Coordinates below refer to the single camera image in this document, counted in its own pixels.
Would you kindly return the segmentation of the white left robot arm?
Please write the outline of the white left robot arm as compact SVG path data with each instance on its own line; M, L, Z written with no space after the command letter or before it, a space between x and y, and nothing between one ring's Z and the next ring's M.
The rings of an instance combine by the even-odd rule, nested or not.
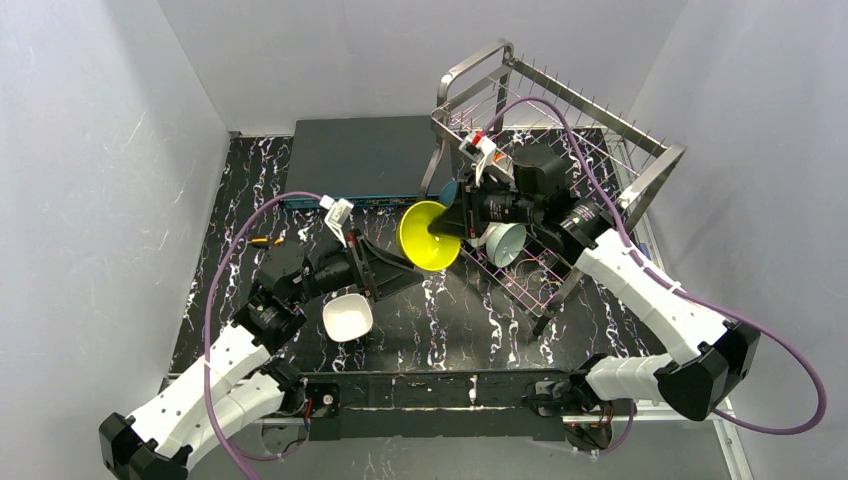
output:
M306 324L304 306L324 296L325 334L336 343L367 335L374 303L422 282L413 264L358 230L315 261L296 247L268 245L246 303L175 381L128 415L98 429L102 461L117 479L185 479L216 446L281 409L317 407L302 374L277 353Z

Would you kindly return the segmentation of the yellow bowl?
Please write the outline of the yellow bowl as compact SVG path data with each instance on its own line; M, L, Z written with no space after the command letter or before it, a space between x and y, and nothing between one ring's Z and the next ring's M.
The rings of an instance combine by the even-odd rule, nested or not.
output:
M446 207L436 201L420 201L401 217L396 236L402 254L416 267L436 272L450 267L459 257L461 241L452 236L431 234L429 225Z

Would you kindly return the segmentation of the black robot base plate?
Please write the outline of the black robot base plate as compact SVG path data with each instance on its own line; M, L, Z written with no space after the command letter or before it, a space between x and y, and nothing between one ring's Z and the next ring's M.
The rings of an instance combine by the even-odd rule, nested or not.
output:
M588 411L565 401L567 373L552 369L310 373L264 426L300 427L311 402L313 441L395 437L525 437L580 450L612 443L625 405Z

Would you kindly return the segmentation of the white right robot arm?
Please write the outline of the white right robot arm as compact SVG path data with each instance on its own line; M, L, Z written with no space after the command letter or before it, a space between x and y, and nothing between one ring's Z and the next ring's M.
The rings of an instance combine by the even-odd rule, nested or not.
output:
M614 200L603 191L576 196L564 160L539 145L503 154L483 138L459 151L471 166L453 203L427 222L428 238L471 239L491 224L526 226L574 271L621 300L664 347L661 355L587 361L570 381L579 398L663 402L700 421L747 376L759 332L692 300L629 236L636 208L677 166L682 146L668 148Z

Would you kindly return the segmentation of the white square bowl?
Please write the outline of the white square bowl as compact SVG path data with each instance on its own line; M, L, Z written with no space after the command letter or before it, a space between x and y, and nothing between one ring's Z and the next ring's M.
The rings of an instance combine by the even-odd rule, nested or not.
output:
M322 310L322 321L326 334L337 343L365 336L374 325L371 304L358 293L345 294L327 302Z

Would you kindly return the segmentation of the pale green celadon bowl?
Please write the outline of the pale green celadon bowl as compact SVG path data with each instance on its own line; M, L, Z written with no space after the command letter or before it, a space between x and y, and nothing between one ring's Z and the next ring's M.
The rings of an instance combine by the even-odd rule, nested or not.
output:
M485 250L497 268L510 265L523 251L526 227L521 224L493 223L486 230Z

